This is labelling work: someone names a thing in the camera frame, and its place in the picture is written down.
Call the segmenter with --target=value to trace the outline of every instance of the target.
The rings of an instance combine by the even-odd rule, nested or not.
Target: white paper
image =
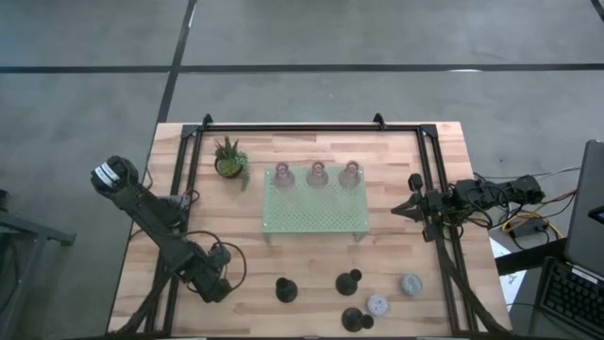
[[[504,246],[499,244],[496,240],[492,239],[491,237],[489,237],[489,240],[491,241],[491,249],[493,250],[493,255],[495,255],[495,258],[511,253],[509,250],[507,250]],[[520,284],[525,278],[525,274],[527,274],[527,271],[523,270],[513,274],[499,277],[501,289],[503,290],[503,298],[506,299],[507,305],[513,303],[516,300],[518,290],[520,290]]]

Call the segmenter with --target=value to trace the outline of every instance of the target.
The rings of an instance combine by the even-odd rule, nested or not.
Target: concrete floor
[[[169,65],[185,7],[0,0],[0,66]],[[183,64],[604,61],[589,0],[202,0],[191,30]],[[78,233],[44,255],[19,339],[104,331],[129,221],[94,192],[90,171],[112,154],[144,168],[166,79],[0,75],[0,188],[14,212]],[[180,75],[168,121],[461,121],[474,169],[515,176],[580,163],[584,143],[604,135],[603,88],[588,71]],[[553,196],[576,183],[542,184]],[[552,219],[564,232],[569,213]],[[517,301],[532,302],[538,275]],[[512,311],[521,332],[525,318]]]

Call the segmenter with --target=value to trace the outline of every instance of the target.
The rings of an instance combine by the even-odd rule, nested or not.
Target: laptop
[[[545,259],[535,306],[604,338],[604,142],[585,146],[564,257]]]

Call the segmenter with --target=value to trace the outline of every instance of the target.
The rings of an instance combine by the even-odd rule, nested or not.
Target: black cylindrical object
[[[298,286],[292,280],[279,278],[275,286],[275,294],[281,302],[292,302],[298,296]]]
[[[350,273],[343,273],[336,279],[336,289],[344,296],[355,294],[359,288],[358,282],[362,278],[362,273],[359,269],[352,269]]]
[[[361,329],[369,330],[374,327],[374,318],[369,314],[363,315],[358,308],[346,308],[342,313],[342,325],[349,332],[358,332]]]

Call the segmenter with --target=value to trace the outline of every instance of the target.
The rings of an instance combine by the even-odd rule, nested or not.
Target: wooden table
[[[470,179],[472,166],[460,123],[437,123],[446,174],[450,182]],[[149,171],[156,195],[168,195],[182,124],[158,126]],[[245,283],[220,303],[204,303],[181,285],[178,290],[174,336],[413,336],[450,334],[436,248],[425,243],[422,224],[390,214],[411,194],[407,178],[422,173],[416,137],[410,132],[237,132],[240,149],[250,160],[251,181],[240,191],[238,179],[223,179],[213,168],[214,141],[223,134],[204,133],[195,189],[201,198],[193,204],[189,230],[209,230],[223,241],[239,245],[248,261]],[[182,186],[186,182],[192,143],[189,143]],[[433,178],[437,179],[433,155]],[[338,234],[275,235],[271,245],[261,233],[263,169],[277,162],[326,165],[358,161],[365,168],[370,233],[356,243]],[[208,247],[203,235],[191,239]],[[468,225],[461,239],[470,285],[485,307],[504,327],[510,327],[493,252],[485,229]],[[130,242],[109,323],[115,330],[128,320],[149,292],[158,248],[143,233]],[[351,297],[335,290],[336,277],[352,268],[362,274],[360,288]],[[243,273],[241,256],[233,251],[227,277],[231,284]],[[406,297],[399,288],[405,273],[424,283],[419,297]],[[289,304],[275,297],[275,281],[285,277],[297,283],[298,298]],[[376,319],[371,330],[346,331],[340,322],[347,307],[366,312],[373,294],[387,297],[391,311]],[[464,313],[456,292],[462,325]],[[158,320],[163,319],[159,310]]]

